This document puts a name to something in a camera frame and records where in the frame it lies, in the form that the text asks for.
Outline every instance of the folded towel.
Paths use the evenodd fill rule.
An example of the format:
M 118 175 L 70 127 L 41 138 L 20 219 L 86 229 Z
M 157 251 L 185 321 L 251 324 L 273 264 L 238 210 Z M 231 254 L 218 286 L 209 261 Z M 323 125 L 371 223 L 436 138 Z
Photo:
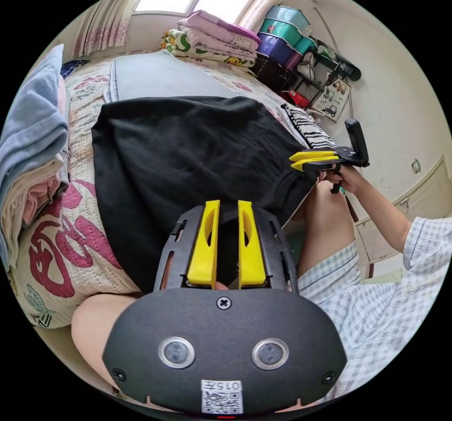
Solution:
M 233 44 L 225 43 L 207 35 L 194 27 L 178 26 L 178 30 L 187 35 L 187 41 L 192 46 L 209 52 L 219 52 L 221 54 L 233 55 L 241 58 L 257 58 L 256 52 L 250 52 Z
M 14 181 L 53 159 L 67 141 L 68 125 L 57 99 L 63 48 L 54 47 L 32 70 L 6 117 L 0 136 L 0 208 Z M 8 270 L 8 245 L 1 229 L 0 255 Z
M 226 29 L 232 33 L 236 33 L 238 35 L 245 36 L 245 37 L 249 38 L 250 40 L 256 41 L 258 44 L 261 43 L 260 38 L 251 30 L 245 29 L 244 27 L 240 27 L 237 24 L 229 24 L 228 22 L 223 21 L 219 17 L 211 15 L 207 11 L 197 10 L 197 11 L 194 11 L 192 14 L 190 14 L 187 17 L 202 17 L 203 19 L 207 19 L 209 22 L 212 22 L 213 24 L 223 27 L 224 29 Z
M 256 49 L 261 43 L 261 40 L 259 38 L 255 40 L 239 33 L 231 32 L 230 30 L 227 30 L 220 25 L 208 21 L 201 16 L 189 16 L 185 19 L 181 19 L 177 22 L 177 24 L 178 26 L 182 25 L 184 27 L 192 27 L 198 29 L 206 35 L 211 36 L 212 38 L 216 38 L 217 40 L 223 41 L 227 44 L 232 44 L 233 46 L 237 46 L 250 52 L 256 52 Z
M 16 266 L 19 251 L 18 238 L 22 229 L 25 204 L 30 187 L 54 177 L 62 166 L 63 159 L 57 155 L 46 164 L 18 177 L 11 186 L 1 208 L 1 230 L 6 241 L 5 256 L 8 257 L 6 269 L 9 266 Z

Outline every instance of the black t-shirt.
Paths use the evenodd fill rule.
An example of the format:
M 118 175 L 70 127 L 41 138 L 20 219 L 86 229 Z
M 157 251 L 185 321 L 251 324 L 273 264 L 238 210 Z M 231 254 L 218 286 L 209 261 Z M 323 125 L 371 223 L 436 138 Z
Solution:
M 180 215 L 220 200 L 217 279 L 238 260 L 237 201 L 283 225 L 317 174 L 291 168 L 303 146 L 259 102 L 246 98 L 142 98 L 102 106 L 92 128 L 97 203 L 126 274 L 152 292 L 162 249 Z

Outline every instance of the qr code label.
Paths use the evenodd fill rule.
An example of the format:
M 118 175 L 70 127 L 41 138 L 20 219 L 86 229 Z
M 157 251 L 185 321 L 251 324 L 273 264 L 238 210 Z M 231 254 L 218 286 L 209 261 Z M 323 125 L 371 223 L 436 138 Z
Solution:
M 201 391 L 203 413 L 243 413 L 242 382 L 201 380 Z

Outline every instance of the striped cloth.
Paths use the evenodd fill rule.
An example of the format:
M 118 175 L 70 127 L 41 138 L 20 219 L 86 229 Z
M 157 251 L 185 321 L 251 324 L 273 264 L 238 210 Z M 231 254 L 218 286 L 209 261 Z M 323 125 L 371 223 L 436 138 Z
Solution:
M 281 108 L 289 118 L 289 126 L 296 138 L 302 138 L 308 148 L 335 148 L 337 145 L 332 138 L 314 122 L 312 116 L 303 109 L 289 104 L 283 104 Z

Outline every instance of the teal storage box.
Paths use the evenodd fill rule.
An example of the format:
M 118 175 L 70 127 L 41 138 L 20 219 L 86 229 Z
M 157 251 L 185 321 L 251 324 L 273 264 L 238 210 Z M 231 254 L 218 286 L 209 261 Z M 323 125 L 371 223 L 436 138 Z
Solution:
M 301 38 L 297 28 L 286 22 L 276 21 L 274 19 L 265 18 L 262 27 L 259 30 L 261 33 L 268 33 L 269 35 L 282 38 L 286 43 L 294 46 Z
M 305 18 L 305 15 L 295 8 L 275 5 L 269 9 L 266 17 L 293 25 L 299 32 L 302 32 L 309 25 L 309 21 Z
M 316 42 L 312 38 L 302 36 L 294 45 L 294 49 L 302 55 L 306 55 L 308 52 L 314 52 L 318 49 Z

